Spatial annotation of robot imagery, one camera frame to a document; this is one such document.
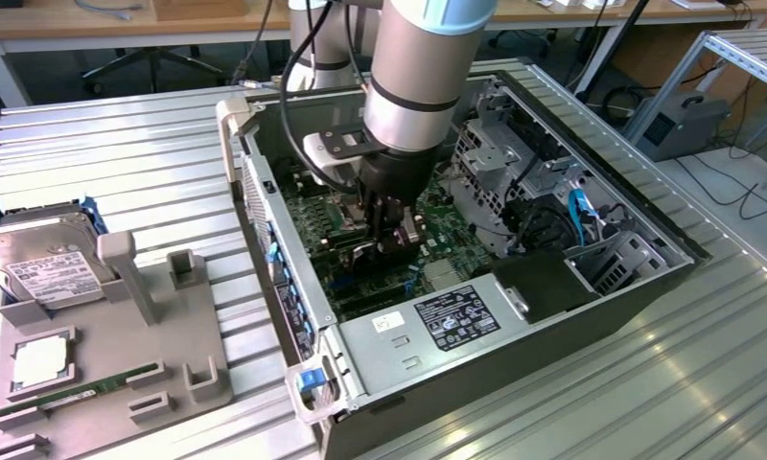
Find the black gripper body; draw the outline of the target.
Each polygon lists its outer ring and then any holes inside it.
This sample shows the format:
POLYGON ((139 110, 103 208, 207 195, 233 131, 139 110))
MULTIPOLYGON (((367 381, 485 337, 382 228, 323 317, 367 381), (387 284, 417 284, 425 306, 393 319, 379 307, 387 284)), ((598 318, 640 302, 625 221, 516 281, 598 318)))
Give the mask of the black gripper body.
POLYGON ((385 149, 365 155, 359 170, 365 200, 394 198, 414 204, 429 186, 436 165, 436 148, 418 152, 385 149))

